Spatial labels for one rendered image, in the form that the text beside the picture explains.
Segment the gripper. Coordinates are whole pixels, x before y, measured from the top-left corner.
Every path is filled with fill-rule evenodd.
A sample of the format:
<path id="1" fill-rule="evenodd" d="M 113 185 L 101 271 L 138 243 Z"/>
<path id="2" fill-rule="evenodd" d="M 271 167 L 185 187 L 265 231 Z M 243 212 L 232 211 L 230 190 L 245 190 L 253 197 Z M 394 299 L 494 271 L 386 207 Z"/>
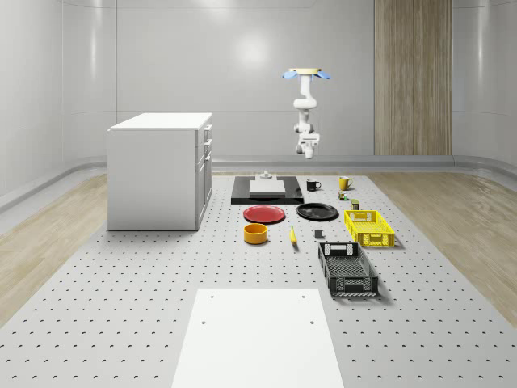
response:
<path id="1" fill-rule="evenodd" d="M 305 158 L 313 157 L 314 147 L 318 144 L 320 135 L 318 133 L 300 133 L 299 140 L 296 145 L 296 152 L 304 154 Z"/>

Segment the black plate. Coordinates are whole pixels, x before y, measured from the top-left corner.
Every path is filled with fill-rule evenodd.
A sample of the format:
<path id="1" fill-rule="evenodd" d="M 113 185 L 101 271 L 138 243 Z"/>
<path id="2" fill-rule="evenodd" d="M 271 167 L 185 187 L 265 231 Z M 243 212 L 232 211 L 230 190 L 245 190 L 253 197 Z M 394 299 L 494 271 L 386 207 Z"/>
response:
<path id="1" fill-rule="evenodd" d="M 338 210 L 323 203 L 305 203 L 296 208 L 300 217 L 310 221 L 332 221 L 338 218 Z"/>

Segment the black stove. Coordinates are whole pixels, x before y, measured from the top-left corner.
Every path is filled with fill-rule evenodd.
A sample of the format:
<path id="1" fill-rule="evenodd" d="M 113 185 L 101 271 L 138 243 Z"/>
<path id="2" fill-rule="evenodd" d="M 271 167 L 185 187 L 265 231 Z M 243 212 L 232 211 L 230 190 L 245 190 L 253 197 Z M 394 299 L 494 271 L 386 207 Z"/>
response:
<path id="1" fill-rule="evenodd" d="M 299 205 L 304 203 L 295 176 L 278 176 L 264 171 L 254 176 L 236 176 L 232 205 Z"/>

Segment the red plate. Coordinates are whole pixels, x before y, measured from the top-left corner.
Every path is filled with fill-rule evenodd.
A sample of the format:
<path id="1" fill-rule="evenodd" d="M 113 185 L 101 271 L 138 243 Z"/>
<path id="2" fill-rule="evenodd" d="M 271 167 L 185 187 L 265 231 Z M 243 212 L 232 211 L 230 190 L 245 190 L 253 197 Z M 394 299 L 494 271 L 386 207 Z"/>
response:
<path id="1" fill-rule="evenodd" d="M 277 206 L 256 205 L 245 209 L 243 217 L 253 223 L 273 224 L 285 219 L 285 212 Z"/>

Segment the yellow bowl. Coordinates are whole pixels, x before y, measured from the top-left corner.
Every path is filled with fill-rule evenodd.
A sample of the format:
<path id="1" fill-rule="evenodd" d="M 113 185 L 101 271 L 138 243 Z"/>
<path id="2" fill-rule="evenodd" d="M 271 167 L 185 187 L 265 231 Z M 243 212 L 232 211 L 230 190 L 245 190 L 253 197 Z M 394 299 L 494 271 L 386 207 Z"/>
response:
<path id="1" fill-rule="evenodd" d="M 260 223 L 251 223 L 244 227 L 246 243 L 259 245 L 267 241 L 267 227 Z"/>

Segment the yellow basket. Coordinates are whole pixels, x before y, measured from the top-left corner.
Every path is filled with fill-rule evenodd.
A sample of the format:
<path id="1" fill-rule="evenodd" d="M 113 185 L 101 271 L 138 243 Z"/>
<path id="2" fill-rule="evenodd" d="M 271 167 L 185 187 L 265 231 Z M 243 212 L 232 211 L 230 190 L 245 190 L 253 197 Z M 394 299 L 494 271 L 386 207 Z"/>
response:
<path id="1" fill-rule="evenodd" d="M 376 210 L 346 210 L 344 223 L 354 242 L 364 247 L 393 247 L 395 233 Z"/>

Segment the dark grey basket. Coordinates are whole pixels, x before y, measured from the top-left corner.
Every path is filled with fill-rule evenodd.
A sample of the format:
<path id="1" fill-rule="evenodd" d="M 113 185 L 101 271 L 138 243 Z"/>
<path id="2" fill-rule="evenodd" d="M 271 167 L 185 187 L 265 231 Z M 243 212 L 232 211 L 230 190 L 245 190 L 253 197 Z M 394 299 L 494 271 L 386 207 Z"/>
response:
<path id="1" fill-rule="evenodd" d="M 331 294 L 378 294 L 378 275 L 357 242 L 320 242 L 318 255 Z"/>

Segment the white cabinet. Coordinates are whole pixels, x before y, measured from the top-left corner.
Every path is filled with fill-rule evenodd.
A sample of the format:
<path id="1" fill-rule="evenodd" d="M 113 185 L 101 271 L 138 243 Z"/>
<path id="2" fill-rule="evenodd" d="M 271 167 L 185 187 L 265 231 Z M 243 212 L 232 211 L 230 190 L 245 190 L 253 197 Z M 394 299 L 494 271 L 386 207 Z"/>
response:
<path id="1" fill-rule="evenodd" d="M 212 193 L 212 113 L 142 113 L 107 132 L 107 227 L 198 230 Z"/>

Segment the white board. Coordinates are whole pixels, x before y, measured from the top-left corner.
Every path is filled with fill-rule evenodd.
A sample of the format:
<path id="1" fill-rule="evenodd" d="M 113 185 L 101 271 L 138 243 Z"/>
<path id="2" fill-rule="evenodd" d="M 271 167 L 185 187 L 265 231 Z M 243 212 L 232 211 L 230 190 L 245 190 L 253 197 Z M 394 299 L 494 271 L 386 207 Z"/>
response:
<path id="1" fill-rule="evenodd" d="M 172 388 L 343 388 L 317 289 L 199 289 Z"/>

